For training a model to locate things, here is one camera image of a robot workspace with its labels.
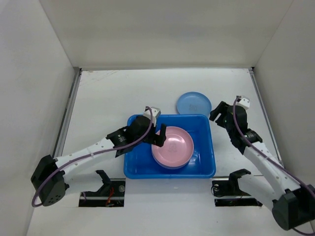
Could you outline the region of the pink plate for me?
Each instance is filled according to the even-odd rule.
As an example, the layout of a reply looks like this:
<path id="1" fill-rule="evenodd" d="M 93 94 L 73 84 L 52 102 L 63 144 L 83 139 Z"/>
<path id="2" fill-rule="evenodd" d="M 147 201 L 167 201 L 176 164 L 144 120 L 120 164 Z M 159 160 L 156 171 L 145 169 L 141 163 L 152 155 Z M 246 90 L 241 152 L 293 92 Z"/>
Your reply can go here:
<path id="1" fill-rule="evenodd" d="M 181 159 L 191 159 L 194 152 L 194 142 L 191 135 L 182 128 L 169 126 L 166 128 L 166 141 L 162 147 L 152 145 L 153 158 L 175 162 Z"/>

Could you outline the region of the blue plate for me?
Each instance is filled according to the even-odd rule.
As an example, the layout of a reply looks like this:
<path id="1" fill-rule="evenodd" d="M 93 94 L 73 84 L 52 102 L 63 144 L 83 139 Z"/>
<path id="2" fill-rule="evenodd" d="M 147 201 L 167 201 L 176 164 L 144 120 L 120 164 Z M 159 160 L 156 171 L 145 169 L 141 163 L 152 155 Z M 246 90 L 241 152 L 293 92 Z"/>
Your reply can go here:
<path id="1" fill-rule="evenodd" d="M 178 98 L 176 109 L 181 115 L 201 114 L 208 117 L 212 110 L 212 104 L 204 94 L 191 91 L 182 94 Z"/>

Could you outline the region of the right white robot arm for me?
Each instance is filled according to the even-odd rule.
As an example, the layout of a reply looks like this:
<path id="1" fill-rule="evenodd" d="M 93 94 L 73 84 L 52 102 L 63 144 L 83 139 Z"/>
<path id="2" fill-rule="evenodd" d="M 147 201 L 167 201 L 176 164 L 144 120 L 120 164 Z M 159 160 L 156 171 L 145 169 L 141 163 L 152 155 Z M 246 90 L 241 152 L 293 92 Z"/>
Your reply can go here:
<path id="1" fill-rule="evenodd" d="M 250 160 L 264 176 L 265 181 L 250 171 L 240 169 L 229 174 L 227 180 L 213 181 L 216 197 L 250 195 L 267 207 L 276 223 L 285 231 L 315 219 L 315 188 L 306 185 L 286 170 L 269 152 L 262 138 L 248 127 L 247 112 L 250 101 L 236 97 L 229 105 L 224 101 L 210 112 L 210 121 L 224 128 L 232 145 Z"/>

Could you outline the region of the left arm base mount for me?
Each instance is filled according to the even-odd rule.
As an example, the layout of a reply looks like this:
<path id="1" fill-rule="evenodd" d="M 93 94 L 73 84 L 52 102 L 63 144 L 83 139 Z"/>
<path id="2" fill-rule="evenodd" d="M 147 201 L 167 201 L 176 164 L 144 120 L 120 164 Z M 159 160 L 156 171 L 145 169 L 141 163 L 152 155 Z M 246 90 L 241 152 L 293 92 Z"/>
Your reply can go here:
<path id="1" fill-rule="evenodd" d="M 112 178 L 103 170 L 97 170 L 102 185 L 96 191 L 80 193 L 79 207 L 124 207 L 125 204 L 125 178 Z"/>

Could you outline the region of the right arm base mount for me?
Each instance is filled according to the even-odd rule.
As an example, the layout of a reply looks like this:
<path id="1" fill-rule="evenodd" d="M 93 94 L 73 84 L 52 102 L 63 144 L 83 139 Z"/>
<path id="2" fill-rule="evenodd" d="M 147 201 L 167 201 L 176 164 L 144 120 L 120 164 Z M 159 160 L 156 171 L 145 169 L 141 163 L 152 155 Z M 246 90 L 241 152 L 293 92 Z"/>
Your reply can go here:
<path id="1" fill-rule="evenodd" d="M 229 180 L 212 180 L 211 193 L 216 207 L 261 207 L 263 204 L 254 197 L 230 186 Z"/>

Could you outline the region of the purple plate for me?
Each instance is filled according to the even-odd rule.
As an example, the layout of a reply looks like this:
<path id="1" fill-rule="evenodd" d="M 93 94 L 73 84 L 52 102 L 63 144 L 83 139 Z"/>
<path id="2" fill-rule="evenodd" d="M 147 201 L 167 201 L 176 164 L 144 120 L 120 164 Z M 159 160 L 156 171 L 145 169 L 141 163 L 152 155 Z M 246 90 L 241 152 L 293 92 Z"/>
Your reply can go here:
<path id="1" fill-rule="evenodd" d="M 175 170 L 175 169 L 180 169 L 187 165 L 189 163 L 189 159 L 181 159 L 181 160 L 176 160 L 175 162 L 169 162 L 168 160 L 162 159 L 156 159 L 154 157 L 154 160 L 163 168 L 170 169 L 170 170 Z"/>

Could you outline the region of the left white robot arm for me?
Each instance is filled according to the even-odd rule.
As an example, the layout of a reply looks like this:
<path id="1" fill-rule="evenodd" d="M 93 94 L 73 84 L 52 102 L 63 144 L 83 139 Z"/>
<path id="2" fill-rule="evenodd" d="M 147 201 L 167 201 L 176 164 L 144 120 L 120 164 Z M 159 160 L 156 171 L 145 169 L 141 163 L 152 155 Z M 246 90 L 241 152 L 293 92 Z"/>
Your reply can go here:
<path id="1" fill-rule="evenodd" d="M 81 192 L 84 196 L 108 193 L 112 182 L 105 171 L 95 170 L 88 175 L 83 171 L 104 161 L 106 158 L 103 154 L 106 152 L 113 151 L 116 158 L 142 143 L 162 147 L 166 140 L 166 125 L 162 124 L 159 134 L 156 134 L 159 116 L 159 109 L 146 107 L 145 112 L 136 116 L 130 125 L 108 134 L 89 147 L 66 156 L 42 157 L 31 176 L 35 189 L 32 207 L 51 206 L 75 192 Z"/>

